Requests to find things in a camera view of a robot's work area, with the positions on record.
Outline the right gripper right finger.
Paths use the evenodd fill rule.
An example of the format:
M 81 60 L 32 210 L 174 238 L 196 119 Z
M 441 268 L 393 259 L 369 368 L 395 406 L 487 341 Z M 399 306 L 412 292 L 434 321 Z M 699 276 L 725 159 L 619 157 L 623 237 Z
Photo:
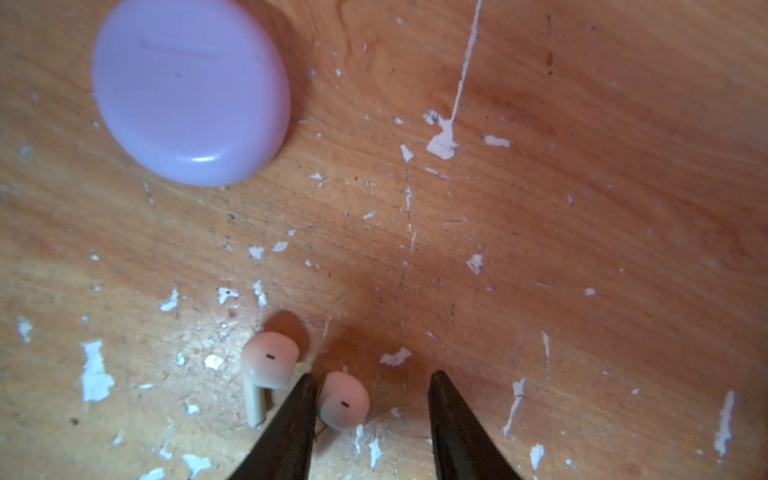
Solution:
M 521 479 L 443 370 L 431 376 L 428 406 L 437 479 Z

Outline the cream earbud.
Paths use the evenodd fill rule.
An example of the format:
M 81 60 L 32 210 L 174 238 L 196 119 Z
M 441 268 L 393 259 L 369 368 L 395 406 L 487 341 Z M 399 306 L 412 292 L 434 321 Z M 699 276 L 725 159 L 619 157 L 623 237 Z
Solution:
M 247 424 L 257 428 L 266 418 L 266 390 L 286 386 L 299 357 L 298 345 L 274 331 L 254 335 L 243 347 L 241 372 Z
M 317 400 L 320 420 L 337 431 L 355 429 L 370 409 L 370 396 L 363 383 L 341 371 L 326 375 Z

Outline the purple round case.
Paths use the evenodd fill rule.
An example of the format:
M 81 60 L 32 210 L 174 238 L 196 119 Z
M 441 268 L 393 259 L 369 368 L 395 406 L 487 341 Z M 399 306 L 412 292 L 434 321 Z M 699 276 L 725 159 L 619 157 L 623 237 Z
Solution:
M 264 27 L 234 1 L 122 1 L 93 56 L 93 95 L 138 163 L 219 187 L 264 168 L 284 143 L 289 80 Z

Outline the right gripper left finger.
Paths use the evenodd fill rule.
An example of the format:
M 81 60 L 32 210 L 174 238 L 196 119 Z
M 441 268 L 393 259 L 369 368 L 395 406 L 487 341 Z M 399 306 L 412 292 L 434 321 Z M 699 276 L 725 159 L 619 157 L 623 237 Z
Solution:
M 310 373 L 297 381 L 231 480 L 309 478 L 318 384 Z

